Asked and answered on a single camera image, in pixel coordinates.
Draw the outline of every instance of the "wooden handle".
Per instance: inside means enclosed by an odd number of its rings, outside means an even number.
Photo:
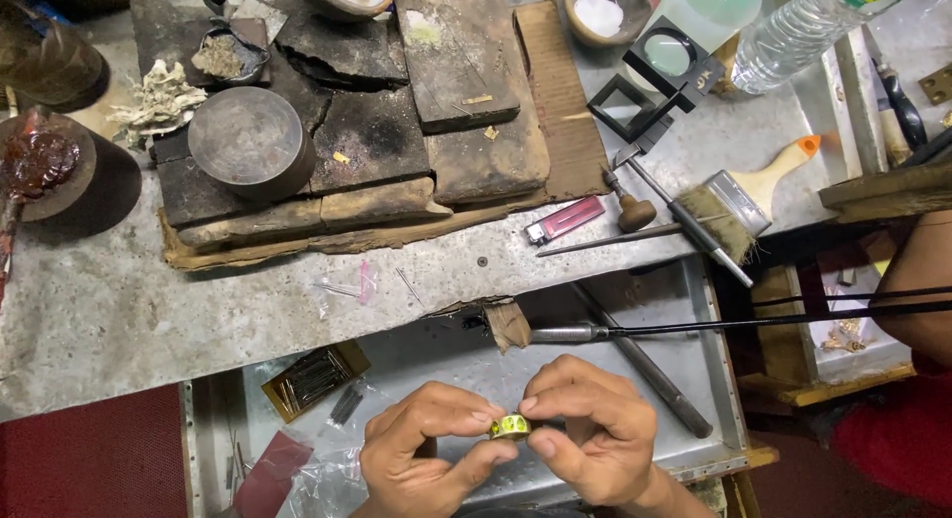
[[[887,144],[887,159],[889,166],[897,168],[912,155],[912,149],[902,134],[902,128],[898,124],[896,111],[880,111],[880,124],[883,125],[883,140]]]
[[[758,172],[730,172],[737,184],[751,200],[764,212],[768,219],[771,215],[774,187],[779,179],[813,159],[820,151],[820,136],[808,135],[787,145],[769,167]]]
[[[622,214],[618,216],[618,227],[625,233],[632,233],[651,224],[658,216],[658,210],[648,200],[638,199],[626,194],[619,201]]]

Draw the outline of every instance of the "cardboard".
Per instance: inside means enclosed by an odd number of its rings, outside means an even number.
[[[545,136],[551,171],[545,188],[529,195],[472,205],[446,219],[409,225],[407,222],[379,228],[245,248],[201,254],[178,239],[174,229],[159,211],[164,234],[164,256],[175,269],[201,270],[216,267],[243,267],[302,250],[327,254],[354,253],[383,246],[400,247],[462,230],[471,226],[505,219],[510,211],[533,208],[545,203],[606,194],[601,168],[607,167],[601,137],[586,108],[575,64],[572,62],[559,12],[554,0],[518,6],[514,25],[524,50],[535,111]],[[532,108],[523,107],[524,111]]]

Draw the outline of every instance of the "box of drill bits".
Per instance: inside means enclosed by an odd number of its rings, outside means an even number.
[[[357,342],[328,345],[303,355],[261,385],[278,413],[290,423],[322,399],[367,371],[370,362]],[[351,395],[345,409],[351,408]]]

